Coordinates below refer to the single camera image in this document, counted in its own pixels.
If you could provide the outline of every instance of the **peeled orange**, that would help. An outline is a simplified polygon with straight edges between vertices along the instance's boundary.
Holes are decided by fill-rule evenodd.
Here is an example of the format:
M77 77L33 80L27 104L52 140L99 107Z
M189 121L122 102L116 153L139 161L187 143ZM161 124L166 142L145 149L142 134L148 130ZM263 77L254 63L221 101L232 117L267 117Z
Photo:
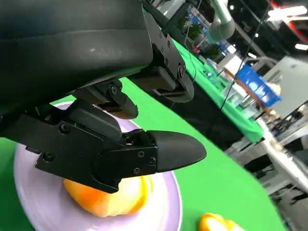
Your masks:
M139 212L152 192L150 176L122 179L119 191L114 194L64 180L64 186L72 198L88 212L99 216L129 215Z
M199 231L244 231L234 221L213 213L204 214L199 222Z

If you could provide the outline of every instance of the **green table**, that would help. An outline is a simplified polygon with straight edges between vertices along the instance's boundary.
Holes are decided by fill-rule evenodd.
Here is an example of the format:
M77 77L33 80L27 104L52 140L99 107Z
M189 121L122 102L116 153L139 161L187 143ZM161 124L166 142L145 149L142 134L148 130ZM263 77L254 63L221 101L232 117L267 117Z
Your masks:
M175 171L182 200L182 231L196 231L203 213L218 213L232 219L246 231L285 230L275 207L261 185L220 149L171 110L151 98L128 79L123 78L125 92L139 108L134 120L148 129L189 134L204 144L205 160ZM71 101L72 96L57 101ZM15 143L0 139L0 231L31 231L32 228L18 201L13 180Z
M195 77L195 81L211 97L215 104L221 107L225 100L225 97L221 94L222 88L215 86L203 73L206 69L215 76L214 70L210 66L202 63L195 56L189 56L188 50L175 40L174 43L185 61L186 70L192 77ZM232 103L226 101L222 111L252 143L258 142L263 138L264 131L253 118L247 119L244 117L242 113L243 109L240 106L235 107Z

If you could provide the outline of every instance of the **blue bin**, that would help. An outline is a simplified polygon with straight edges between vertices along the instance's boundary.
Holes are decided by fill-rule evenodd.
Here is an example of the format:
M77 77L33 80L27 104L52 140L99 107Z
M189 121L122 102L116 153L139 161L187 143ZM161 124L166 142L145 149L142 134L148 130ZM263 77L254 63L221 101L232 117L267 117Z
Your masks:
M236 77L246 84L265 106L271 107L274 103L281 100L281 97L266 84L251 66L245 64Z

